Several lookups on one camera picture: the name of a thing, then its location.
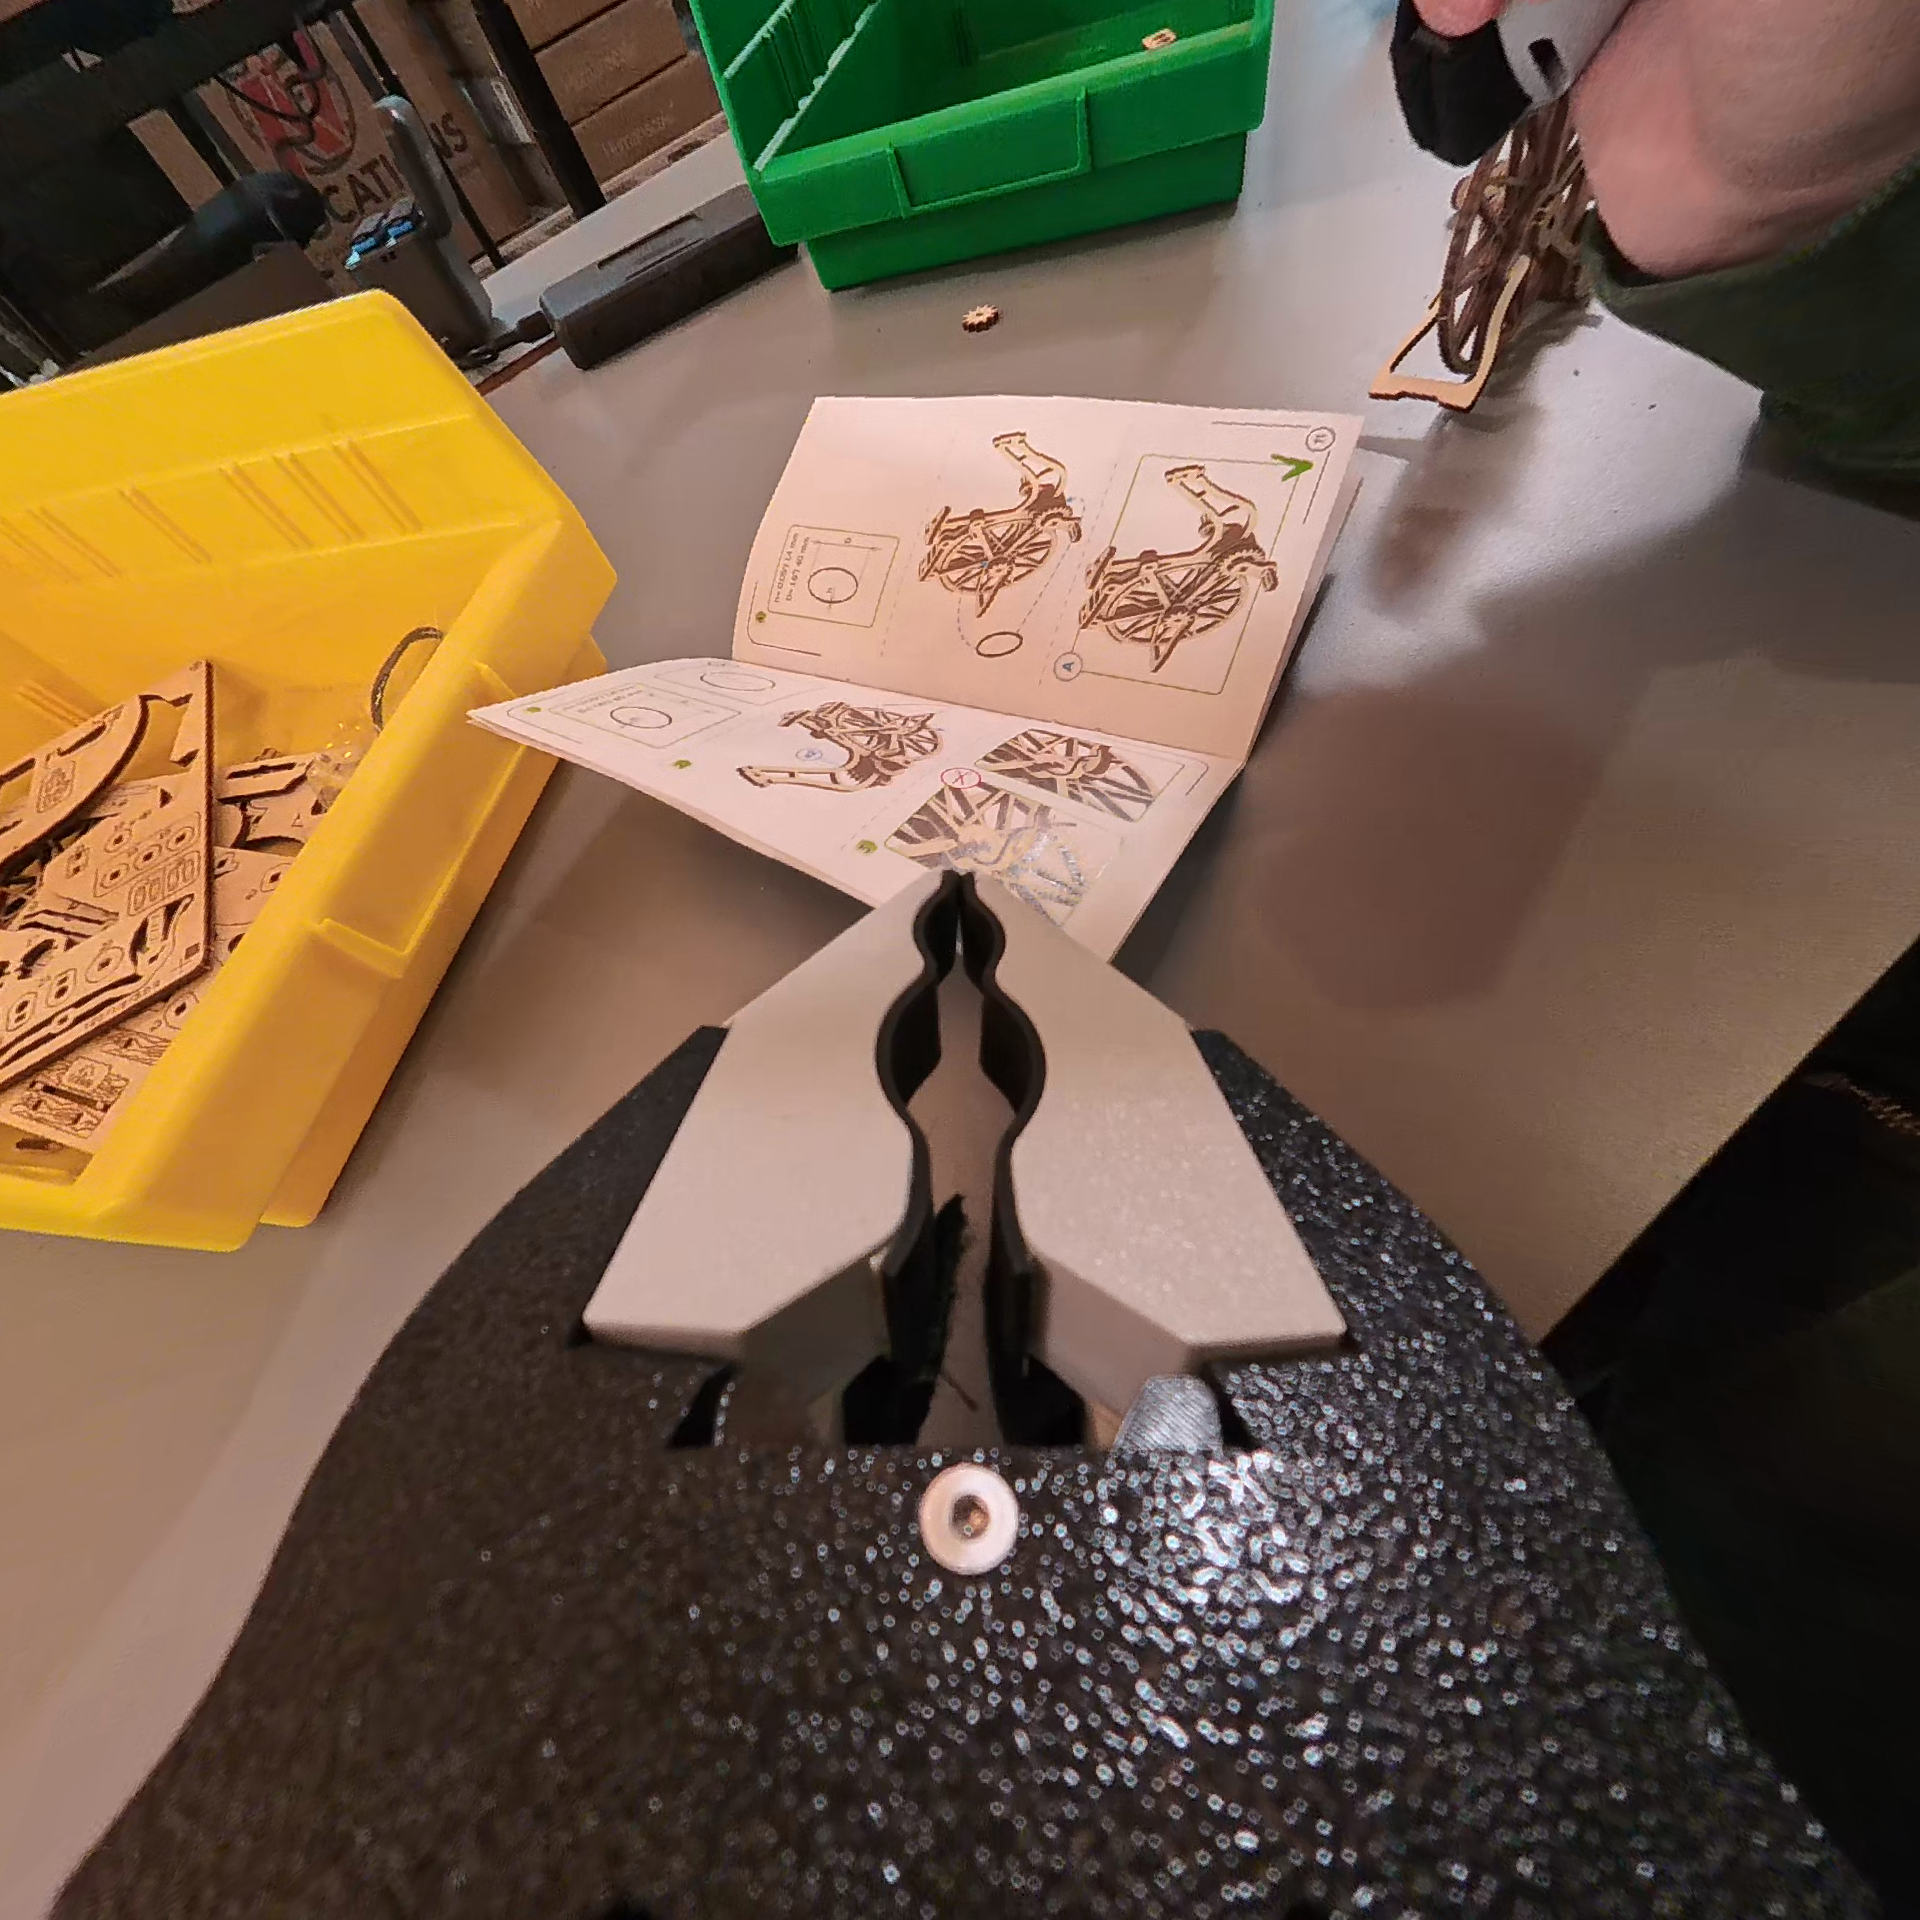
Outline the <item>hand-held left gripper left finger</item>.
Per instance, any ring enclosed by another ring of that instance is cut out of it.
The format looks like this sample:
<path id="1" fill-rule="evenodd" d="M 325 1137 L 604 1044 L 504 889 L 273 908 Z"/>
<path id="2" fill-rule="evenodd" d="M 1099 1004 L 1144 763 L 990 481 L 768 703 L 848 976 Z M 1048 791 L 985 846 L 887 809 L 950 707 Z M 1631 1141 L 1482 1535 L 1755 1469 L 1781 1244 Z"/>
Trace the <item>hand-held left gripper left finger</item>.
<path id="1" fill-rule="evenodd" d="M 594 1342 L 830 1401 L 853 1446 L 920 1435 L 954 1230 L 911 1096 L 959 904 L 954 875 L 920 879 L 731 1017 L 586 1307 Z"/>

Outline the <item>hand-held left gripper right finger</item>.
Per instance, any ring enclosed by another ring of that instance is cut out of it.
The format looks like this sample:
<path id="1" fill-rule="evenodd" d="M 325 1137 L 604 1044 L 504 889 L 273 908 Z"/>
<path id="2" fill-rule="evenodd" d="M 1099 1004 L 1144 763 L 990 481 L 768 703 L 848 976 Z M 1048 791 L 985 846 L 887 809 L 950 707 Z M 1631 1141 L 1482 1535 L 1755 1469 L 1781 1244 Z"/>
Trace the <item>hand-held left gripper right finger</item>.
<path id="1" fill-rule="evenodd" d="M 1348 1337 L 1188 1023 L 988 879 L 957 886 L 997 1146 L 985 1337 L 997 1426 L 1079 1446 L 1152 1377 Z"/>

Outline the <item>wooden wheel model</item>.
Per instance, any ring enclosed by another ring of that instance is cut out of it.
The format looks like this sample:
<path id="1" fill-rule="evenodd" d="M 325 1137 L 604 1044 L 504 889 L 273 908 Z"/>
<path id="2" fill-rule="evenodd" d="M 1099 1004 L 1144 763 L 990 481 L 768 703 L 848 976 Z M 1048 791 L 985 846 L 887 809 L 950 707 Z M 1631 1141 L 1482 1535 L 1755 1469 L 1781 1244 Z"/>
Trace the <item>wooden wheel model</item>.
<path id="1" fill-rule="evenodd" d="M 1501 349 L 1539 304 L 1591 296 L 1586 225 L 1594 207 L 1568 103 L 1522 117 L 1500 147 L 1454 183 L 1443 273 L 1425 318 L 1386 356 L 1372 399 L 1423 399 L 1465 416 Z"/>

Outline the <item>small clear plastic bag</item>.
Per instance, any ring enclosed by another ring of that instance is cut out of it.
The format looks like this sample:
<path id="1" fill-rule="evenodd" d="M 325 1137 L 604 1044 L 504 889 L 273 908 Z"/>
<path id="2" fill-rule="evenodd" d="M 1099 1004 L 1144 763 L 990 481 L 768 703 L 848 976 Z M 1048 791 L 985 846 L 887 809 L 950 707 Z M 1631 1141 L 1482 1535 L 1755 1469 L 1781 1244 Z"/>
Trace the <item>small clear plastic bag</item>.
<path id="1" fill-rule="evenodd" d="M 389 707 L 404 699 L 407 687 L 419 678 L 443 640 L 446 631 L 436 626 L 418 626 L 403 633 L 373 678 L 367 718 L 345 723 L 331 740 L 315 752 L 307 785 L 320 795 L 322 809 L 339 801 L 346 782 L 359 771 L 373 745 L 387 730 Z"/>

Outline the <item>yellow plastic bin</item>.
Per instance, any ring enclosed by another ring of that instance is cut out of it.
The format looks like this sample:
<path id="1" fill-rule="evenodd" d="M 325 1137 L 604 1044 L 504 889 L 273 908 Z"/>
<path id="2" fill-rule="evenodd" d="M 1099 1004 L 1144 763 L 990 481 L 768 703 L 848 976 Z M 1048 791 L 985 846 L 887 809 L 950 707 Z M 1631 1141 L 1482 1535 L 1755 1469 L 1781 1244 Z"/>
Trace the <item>yellow plastic bin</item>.
<path id="1" fill-rule="evenodd" d="M 214 671 L 214 765 L 310 752 L 432 627 L 278 900 L 84 1166 L 3 1230 L 227 1252 L 317 1220 L 553 758 L 469 723 L 607 664 L 612 565 L 424 325 L 367 294 L 3 399 L 3 763 Z"/>

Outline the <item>person's right forearm green sleeve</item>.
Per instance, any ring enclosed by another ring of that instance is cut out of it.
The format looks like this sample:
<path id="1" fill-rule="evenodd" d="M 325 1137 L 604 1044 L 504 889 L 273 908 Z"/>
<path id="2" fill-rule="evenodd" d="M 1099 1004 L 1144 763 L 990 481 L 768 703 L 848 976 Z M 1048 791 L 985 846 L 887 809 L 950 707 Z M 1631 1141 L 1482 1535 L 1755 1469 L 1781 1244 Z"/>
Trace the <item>person's right forearm green sleeve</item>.
<path id="1" fill-rule="evenodd" d="M 1798 468 L 1918 498 L 1918 165 L 1809 242 L 1688 279 L 1643 276 L 1591 214 L 1586 267 L 1620 324 L 1755 387 Z"/>

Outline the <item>grey desk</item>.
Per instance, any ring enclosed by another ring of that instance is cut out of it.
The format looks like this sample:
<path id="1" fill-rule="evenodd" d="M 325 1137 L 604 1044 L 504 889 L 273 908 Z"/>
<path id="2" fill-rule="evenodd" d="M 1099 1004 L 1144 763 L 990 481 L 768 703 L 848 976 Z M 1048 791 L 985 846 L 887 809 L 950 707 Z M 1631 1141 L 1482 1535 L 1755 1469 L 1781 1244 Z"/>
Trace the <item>grey desk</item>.
<path id="1" fill-rule="evenodd" d="M 1537 318 L 1476 416 L 1367 403 L 1451 171 L 1386 19 L 1286 2 L 1229 214 L 827 294 L 806 262 L 493 410 L 617 573 L 612 664 L 715 654 L 814 398 L 1366 416 L 1245 773 L 1122 964 L 1325 1116 L 1547 1333 L 1918 933 L 1918 518 L 1755 398 Z M 1003 319 L 962 332 L 962 311 Z M 3 1239 L 3 1913 L 197 1708 L 357 1388 L 472 1236 L 855 904 L 561 771 L 310 1230 Z"/>

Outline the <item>person's right hand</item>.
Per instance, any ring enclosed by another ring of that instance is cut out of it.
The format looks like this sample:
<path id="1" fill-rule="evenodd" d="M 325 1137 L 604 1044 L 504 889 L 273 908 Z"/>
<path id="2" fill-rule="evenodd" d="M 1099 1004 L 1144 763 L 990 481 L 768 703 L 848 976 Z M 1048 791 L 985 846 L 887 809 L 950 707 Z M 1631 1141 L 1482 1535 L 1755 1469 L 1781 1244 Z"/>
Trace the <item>person's right hand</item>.
<path id="1" fill-rule="evenodd" d="M 1918 6 L 1632 2 L 1568 117 L 1631 273 L 1778 257 L 1918 161 Z"/>

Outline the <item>green plastic bin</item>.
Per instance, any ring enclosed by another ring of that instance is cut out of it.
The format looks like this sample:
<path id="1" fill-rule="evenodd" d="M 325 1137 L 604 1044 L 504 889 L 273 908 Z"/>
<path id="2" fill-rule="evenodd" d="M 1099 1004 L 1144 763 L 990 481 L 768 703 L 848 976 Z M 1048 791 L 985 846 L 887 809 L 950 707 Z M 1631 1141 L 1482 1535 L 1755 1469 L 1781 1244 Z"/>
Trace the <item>green plastic bin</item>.
<path id="1" fill-rule="evenodd" d="M 1271 2 L 691 2 L 765 228 L 822 288 L 1235 205 Z M 1178 40 L 1144 51 L 1172 27 Z"/>

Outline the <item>small wooden puzzle sheet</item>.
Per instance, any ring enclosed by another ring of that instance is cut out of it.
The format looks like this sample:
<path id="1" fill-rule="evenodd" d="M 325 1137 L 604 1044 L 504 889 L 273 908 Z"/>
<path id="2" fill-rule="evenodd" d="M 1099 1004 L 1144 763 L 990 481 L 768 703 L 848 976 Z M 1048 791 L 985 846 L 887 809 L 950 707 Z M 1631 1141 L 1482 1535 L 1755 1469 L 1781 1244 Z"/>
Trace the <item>small wooden puzzle sheet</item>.
<path id="1" fill-rule="evenodd" d="M 257 757 L 215 779 L 209 968 L 219 968 L 252 929 L 350 771 L 352 758 L 345 750 L 322 750 Z"/>

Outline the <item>wooden puzzle sheet plank print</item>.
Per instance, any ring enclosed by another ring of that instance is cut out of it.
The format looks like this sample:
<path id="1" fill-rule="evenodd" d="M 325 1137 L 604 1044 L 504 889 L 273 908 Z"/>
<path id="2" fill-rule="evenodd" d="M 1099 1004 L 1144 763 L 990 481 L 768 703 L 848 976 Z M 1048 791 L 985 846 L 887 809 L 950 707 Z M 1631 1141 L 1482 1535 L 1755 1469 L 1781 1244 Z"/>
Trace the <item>wooden puzzle sheet plank print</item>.
<path id="1" fill-rule="evenodd" d="M 107 1026 L 3 1091 L 3 1133 L 25 1155 L 94 1155 L 143 1091 L 180 1026 L 202 1004 L 202 981 Z"/>

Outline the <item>open instruction booklet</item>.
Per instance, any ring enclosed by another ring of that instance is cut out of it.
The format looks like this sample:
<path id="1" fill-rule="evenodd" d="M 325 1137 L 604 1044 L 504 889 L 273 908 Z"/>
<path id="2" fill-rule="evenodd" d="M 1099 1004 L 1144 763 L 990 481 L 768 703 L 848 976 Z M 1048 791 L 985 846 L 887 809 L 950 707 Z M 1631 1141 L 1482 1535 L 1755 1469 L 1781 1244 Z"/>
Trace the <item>open instruction booklet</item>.
<path id="1" fill-rule="evenodd" d="M 469 723 L 866 904 L 974 871 L 1112 957 L 1251 752 L 1359 435 L 1352 416 L 821 398 L 722 659 Z"/>

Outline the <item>wooden puzzle sheet oval cutouts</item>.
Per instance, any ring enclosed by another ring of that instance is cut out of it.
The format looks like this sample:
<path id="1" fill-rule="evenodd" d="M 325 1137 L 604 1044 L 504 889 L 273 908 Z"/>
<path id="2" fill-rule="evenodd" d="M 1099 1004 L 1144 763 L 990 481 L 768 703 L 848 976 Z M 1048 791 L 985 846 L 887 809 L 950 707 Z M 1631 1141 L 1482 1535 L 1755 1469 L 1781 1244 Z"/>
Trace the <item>wooden puzzle sheet oval cutouts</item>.
<path id="1" fill-rule="evenodd" d="M 3 1086 L 193 986 L 209 881 L 208 663 L 3 757 Z"/>

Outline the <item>black rectangular device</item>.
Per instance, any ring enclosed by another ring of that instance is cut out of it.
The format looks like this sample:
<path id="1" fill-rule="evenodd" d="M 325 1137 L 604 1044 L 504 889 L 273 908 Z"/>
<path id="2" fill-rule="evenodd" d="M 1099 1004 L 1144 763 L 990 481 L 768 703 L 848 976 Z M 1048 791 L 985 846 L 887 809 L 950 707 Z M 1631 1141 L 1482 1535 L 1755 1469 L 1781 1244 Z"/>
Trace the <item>black rectangular device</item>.
<path id="1" fill-rule="evenodd" d="M 558 279 L 538 296 L 538 318 L 571 364 L 592 371 L 795 257 L 736 186 Z"/>

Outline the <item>stack of cardboard boxes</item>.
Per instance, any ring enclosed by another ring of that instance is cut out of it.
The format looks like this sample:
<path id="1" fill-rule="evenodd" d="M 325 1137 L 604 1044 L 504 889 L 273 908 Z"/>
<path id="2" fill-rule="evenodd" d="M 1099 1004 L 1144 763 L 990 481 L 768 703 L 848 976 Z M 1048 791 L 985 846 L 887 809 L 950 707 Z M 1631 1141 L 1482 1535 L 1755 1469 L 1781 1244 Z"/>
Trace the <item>stack of cardboard boxes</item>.
<path id="1" fill-rule="evenodd" d="M 722 113 L 690 2 L 509 2 L 594 179 Z"/>

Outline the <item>printed cardboard box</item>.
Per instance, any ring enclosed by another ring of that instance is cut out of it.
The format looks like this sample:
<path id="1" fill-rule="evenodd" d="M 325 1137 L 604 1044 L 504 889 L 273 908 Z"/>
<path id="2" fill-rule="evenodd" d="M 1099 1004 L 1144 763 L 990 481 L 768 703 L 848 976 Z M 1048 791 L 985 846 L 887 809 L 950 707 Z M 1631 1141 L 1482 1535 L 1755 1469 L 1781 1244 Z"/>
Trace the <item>printed cardboard box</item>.
<path id="1" fill-rule="evenodd" d="M 533 224 L 526 194 L 410 2 L 352 2 L 134 119 L 131 131 L 190 207 L 245 174 L 307 179 L 325 205 L 307 257 L 345 290 L 350 232 L 407 189 L 373 110 L 387 91 L 410 101 L 460 186 L 455 228 L 469 262 L 480 258 L 483 237 L 504 243 Z"/>

